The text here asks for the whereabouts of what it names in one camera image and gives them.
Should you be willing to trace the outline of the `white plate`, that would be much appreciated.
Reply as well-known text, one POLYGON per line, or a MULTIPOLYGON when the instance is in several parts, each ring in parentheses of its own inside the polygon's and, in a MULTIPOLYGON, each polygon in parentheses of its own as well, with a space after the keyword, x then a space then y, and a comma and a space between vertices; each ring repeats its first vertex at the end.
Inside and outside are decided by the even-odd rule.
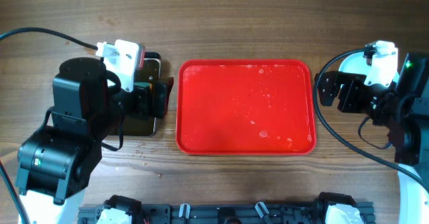
POLYGON ((367 59, 363 56, 364 53, 356 53, 346 57, 341 63, 339 71, 352 74, 362 74, 365 75, 367 78, 367 73, 369 72, 369 65, 367 64, 367 59))

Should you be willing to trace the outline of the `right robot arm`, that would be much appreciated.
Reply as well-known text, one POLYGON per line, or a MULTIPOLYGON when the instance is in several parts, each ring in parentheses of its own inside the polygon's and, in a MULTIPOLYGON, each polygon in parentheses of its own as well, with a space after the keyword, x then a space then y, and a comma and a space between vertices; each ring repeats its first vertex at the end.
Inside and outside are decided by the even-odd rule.
POLYGON ((321 124, 352 151, 397 170, 400 223, 428 222, 428 55, 410 52, 402 70, 397 56, 360 48, 335 56, 316 74, 314 108, 321 124), (366 152, 341 137, 319 106, 339 100, 343 113, 365 113, 376 126, 388 128, 393 162, 366 152))

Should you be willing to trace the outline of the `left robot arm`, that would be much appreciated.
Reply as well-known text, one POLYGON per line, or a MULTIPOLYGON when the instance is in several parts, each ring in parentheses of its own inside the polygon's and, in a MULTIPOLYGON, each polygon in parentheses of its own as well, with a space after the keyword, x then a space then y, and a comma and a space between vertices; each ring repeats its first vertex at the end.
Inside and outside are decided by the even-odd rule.
POLYGON ((105 138, 150 136, 168 111, 173 78, 161 79, 162 59, 148 52, 126 91, 106 58, 72 58, 53 81, 54 105, 21 145, 17 158, 21 223, 71 223, 105 138))

